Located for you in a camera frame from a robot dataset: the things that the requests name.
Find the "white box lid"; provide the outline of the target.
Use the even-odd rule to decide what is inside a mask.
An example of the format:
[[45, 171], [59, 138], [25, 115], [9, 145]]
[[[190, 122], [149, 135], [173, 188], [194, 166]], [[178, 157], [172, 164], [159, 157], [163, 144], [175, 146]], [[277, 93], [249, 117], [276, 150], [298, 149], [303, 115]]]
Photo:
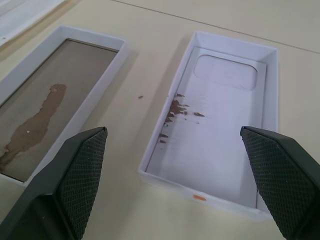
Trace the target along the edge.
[[126, 40], [61, 25], [0, 82], [0, 180], [28, 185], [77, 134], [128, 57]]

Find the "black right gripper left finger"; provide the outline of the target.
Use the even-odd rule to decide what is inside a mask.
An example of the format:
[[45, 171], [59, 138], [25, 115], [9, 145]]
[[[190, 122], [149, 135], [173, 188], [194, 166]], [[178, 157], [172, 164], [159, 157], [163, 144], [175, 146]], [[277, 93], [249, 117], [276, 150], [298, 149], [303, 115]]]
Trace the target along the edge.
[[81, 240], [98, 192], [108, 130], [67, 139], [0, 224], [0, 240]]

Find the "white box bottom tray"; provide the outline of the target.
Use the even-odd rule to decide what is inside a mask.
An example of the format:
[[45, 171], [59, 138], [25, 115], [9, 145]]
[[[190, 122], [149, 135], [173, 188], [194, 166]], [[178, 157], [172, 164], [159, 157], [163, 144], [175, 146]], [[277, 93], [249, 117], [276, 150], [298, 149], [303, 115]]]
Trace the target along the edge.
[[278, 79], [276, 48], [194, 32], [138, 167], [141, 179], [254, 222], [270, 220], [240, 131], [278, 130]]

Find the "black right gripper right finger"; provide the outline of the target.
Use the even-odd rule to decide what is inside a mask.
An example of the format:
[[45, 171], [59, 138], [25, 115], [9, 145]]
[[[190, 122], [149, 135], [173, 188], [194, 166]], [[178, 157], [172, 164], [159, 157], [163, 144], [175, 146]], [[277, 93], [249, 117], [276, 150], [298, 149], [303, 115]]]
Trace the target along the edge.
[[320, 240], [320, 164], [293, 138], [243, 126], [257, 190], [286, 240]]

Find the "white board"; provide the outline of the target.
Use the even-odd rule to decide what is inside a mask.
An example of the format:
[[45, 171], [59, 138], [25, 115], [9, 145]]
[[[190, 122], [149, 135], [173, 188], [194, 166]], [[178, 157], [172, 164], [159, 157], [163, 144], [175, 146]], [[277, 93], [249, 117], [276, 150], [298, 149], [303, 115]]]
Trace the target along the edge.
[[0, 47], [19, 36], [67, 0], [0, 0]]

